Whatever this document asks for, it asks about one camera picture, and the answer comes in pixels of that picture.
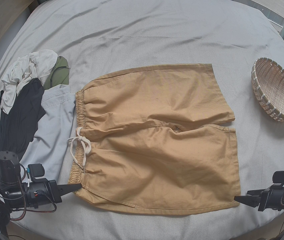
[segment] tan shorts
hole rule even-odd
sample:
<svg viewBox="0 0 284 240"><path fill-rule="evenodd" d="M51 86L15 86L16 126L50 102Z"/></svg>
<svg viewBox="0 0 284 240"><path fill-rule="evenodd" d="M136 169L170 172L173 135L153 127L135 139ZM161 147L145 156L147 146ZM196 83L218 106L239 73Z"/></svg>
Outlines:
<svg viewBox="0 0 284 240"><path fill-rule="evenodd" d="M185 215L237 206L235 119L211 64L126 69L76 94L80 135L91 141L76 195L106 210ZM82 164L78 143L75 157Z"/></svg>

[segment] basket rim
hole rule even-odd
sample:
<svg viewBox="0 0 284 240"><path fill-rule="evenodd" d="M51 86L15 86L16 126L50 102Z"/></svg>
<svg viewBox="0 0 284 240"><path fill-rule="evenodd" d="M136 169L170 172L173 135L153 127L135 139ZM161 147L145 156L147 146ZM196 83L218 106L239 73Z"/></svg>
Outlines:
<svg viewBox="0 0 284 240"><path fill-rule="evenodd" d="M262 87L260 86L260 83L258 81L258 78L256 76L256 63L258 61L261 61L261 60L265 60L266 62L269 60L270 63L276 63L276 67L278 67L281 72L284 72L284 68L279 65L276 61L270 59L270 58L267 58L267 57L260 57L258 58L255 62L254 62L254 65L252 66L252 80L255 82L256 84L256 89L258 90L261 98L263 99L263 101L266 103L266 105L268 106L268 108L271 110L271 112L275 112L277 115L276 117L280 117L281 119L284 120L284 113L282 113L280 110L278 110L278 108L276 108L272 102L269 100L269 98L267 97L267 95L264 93L264 91L262 90Z"/></svg>

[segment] bed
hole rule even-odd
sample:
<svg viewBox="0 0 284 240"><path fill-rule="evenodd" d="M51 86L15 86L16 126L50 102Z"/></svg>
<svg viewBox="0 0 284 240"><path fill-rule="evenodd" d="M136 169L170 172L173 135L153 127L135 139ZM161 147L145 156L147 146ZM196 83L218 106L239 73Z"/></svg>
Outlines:
<svg viewBox="0 0 284 240"><path fill-rule="evenodd" d="M284 67L284 41L259 10L230 0L50 0L32 12L8 47L0 79L17 57L42 49L68 60L72 93L117 70L212 63L236 117L229 125L237 134L242 194L267 188L273 173L284 170L284 123L262 110L251 86L258 57ZM76 116L71 137L75 129ZM67 183L71 165L68 150L58 184ZM72 193L57 206L52 214L27 213L18 224L53 240L226 240L280 214L242 204L190 216L122 214L94 208Z"/></svg>

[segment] floor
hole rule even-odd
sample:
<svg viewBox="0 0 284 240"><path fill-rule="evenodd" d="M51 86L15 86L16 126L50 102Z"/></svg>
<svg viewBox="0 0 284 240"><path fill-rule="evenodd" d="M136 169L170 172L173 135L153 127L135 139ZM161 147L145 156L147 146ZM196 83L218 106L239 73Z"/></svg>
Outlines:
<svg viewBox="0 0 284 240"><path fill-rule="evenodd" d="M244 235L241 235L237 238L232 238L232 240L257 240L259 238L274 238L277 236L280 232L280 228L284 222L284 213L275 218L273 221L268 223L267 225L260 227L258 229L255 229L249 233L246 233ZM12 222L7 226L8 234L9 235L17 235L20 237L23 237L25 240L50 240L46 237L39 236L35 233L32 233L30 231L27 231ZM11 240L19 240L21 238L10 236Z"/></svg>

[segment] green garment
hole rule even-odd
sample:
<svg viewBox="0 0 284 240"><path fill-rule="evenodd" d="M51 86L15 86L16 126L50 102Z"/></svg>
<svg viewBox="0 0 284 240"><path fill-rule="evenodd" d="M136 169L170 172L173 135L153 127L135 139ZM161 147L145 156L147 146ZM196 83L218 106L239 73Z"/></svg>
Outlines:
<svg viewBox="0 0 284 240"><path fill-rule="evenodd" d="M57 62L52 68L51 74L49 75L48 79L45 81L43 87L44 90L48 90L58 84L69 84L69 65L68 61L59 56L57 58Z"/></svg>

